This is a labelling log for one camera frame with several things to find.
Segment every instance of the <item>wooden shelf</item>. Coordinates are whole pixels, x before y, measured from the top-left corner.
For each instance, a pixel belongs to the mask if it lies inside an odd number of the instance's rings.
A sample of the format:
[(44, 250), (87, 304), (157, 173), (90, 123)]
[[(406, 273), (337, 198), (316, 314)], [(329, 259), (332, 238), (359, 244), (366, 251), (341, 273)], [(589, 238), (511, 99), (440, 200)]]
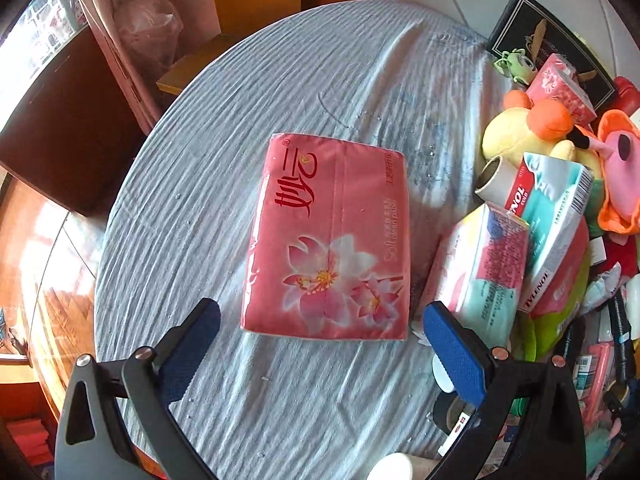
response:
[(156, 85), (163, 92), (180, 95), (180, 92), (214, 59), (222, 56), (239, 41), (241, 36), (220, 34), (203, 44), (196, 52), (180, 58)]

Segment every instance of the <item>yellow plush toy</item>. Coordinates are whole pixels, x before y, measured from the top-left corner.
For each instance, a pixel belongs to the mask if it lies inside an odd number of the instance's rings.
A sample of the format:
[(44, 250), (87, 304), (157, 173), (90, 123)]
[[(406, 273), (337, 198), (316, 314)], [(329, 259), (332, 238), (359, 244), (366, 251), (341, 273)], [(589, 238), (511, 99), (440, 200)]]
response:
[(482, 137), (482, 154), (489, 161), (501, 155), (515, 168), (520, 167), (525, 152), (539, 153), (563, 160), (579, 162), (591, 170), (593, 189), (584, 213), (591, 237), (600, 236), (598, 212), (604, 202), (604, 180), (595, 152), (582, 150), (583, 136), (593, 135), (575, 126), (569, 111), (553, 99), (542, 99), (532, 105), (529, 96), (511, 90), (504, 96), (504, 111), (489, 123)]

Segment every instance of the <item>table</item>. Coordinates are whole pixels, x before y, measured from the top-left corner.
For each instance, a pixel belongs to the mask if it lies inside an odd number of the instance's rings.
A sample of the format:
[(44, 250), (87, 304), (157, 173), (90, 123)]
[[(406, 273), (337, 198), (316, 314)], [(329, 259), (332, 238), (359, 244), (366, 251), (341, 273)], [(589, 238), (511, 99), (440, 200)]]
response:
[[(483, 39), (420, 6), (308, 10), (219, 57), (149, 135), (111, 211), (98, 272), (98, 360), (155, 344), (207, 296), (220, 334), (171, 410), (224, 479), (363, 479), (393, 451), (434, 456), (431, 350), (274, 338), (239, 328), (242, 281), (272, 134), (404, 153), (412, 306), (440, 234), (472, 207), (481, 131), (511, 87)], [(130, 407), (123, 415), (145, 448)]]

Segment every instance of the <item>red object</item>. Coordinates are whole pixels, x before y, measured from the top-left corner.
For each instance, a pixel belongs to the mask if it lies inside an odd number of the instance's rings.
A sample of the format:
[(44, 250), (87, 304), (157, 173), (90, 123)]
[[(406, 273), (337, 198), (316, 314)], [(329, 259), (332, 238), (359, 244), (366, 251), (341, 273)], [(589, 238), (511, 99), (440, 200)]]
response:
[(626, 77), (618, 76), (613, 80), (618, 89), (618, 95), (611, 102), (611, 108), (622, 110), (629, 117), (640, 108), (640, 92)]
[(602, 237), (607, 259), (593, 267), (593, 274), (598, 275), (611, 269), (616, 262), (620, 262), (622, 276), (634, 277), (638, 273), (638, 248), (636, 237), (630, 236), (625, 245), (612, 242), (608, 235)]
[(20, 451), (32, 466), (53, 462), (47, 445), (49, 433), (37, 418), (9, 422), (6, 425)]

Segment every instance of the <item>orange plush ear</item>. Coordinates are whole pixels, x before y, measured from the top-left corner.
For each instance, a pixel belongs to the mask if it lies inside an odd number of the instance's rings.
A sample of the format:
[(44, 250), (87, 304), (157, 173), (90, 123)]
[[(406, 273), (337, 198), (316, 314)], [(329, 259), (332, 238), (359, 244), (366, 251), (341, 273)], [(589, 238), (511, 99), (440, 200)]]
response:
[(509, 90), (502, 98), (502, 108), (526, 108), (531, 110), (531, 99), (522, 90)]
[(560, 101), (540, 99), (527, 114), (527, 126), (541, 140), (561, 140), (574, 129), (574, 120)]

